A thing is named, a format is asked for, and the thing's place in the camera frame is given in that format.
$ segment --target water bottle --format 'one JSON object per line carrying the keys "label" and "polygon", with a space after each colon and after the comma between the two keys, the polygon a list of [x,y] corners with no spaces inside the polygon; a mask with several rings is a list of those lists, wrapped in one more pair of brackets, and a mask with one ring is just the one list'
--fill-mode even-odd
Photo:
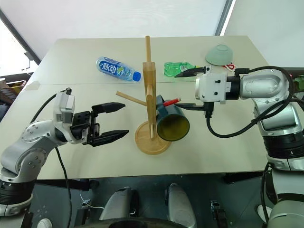
{"label": "water bottle", "polygon": [[178,62],[178,63],[167,62],[164,64],[164,67],[165,67],[164,74],[166,76],[172,77],[178,75],[179,73],[185,70],[195,68],[196,66],[193,66],[188,62]]}
{"label": "water bottle", "polygon": [[99,57],[96,61],[96,66],[100,72],[119,79],[128,81],[134,80],[136,82],[141,79],[141,73],[135,71],[133,68],[124,63],[107,57]]}

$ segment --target green bottle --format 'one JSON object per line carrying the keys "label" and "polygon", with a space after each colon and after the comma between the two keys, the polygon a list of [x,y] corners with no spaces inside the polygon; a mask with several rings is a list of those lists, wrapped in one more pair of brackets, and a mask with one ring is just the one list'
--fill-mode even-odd
{"label": "green bottle", "polygon": [[178,62],[178,63],[167,62],[164,64],[164,66],[165,66],[164,74],[168,77],[176,76],[180,72],[183,72],[188,69],[196,68],[196,66],[193,66],[188,62]]}

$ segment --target wall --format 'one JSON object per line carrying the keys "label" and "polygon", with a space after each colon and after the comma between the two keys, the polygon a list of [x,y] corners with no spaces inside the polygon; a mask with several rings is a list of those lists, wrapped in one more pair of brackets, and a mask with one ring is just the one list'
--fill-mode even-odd
{"label": "wall", "polygon": [[0,0],[43,58],[58,38],[214,35],[225,0]]}
{"label": "wall", "polygon": [[304,0],[237,0],[225,35],[249,36],[270,65],[304,67],[303,9]]}

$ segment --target light green bowl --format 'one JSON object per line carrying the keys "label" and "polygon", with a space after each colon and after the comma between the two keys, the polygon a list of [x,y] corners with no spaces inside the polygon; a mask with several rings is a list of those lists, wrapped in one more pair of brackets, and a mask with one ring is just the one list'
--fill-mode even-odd
{"label": "light green bowl", "polygon": [[217,66],[224,66],[232,62],[233,52],[224,44],[216,45],[206,55],[206,61]]}

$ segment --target red pen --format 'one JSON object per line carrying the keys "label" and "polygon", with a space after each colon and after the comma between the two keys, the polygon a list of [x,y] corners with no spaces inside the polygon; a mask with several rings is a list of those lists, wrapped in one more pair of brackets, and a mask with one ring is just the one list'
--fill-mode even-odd
{"label": "red pen", "polygon": [[167,107],[169,105],[172,105],[172,104],[175,104],[175,103],[178,103],[179,101],[181,101],[180,97],[179,98],[175,98],[173,100],[169,100],[169,101],[165,101],[163,104],[163,106]]}

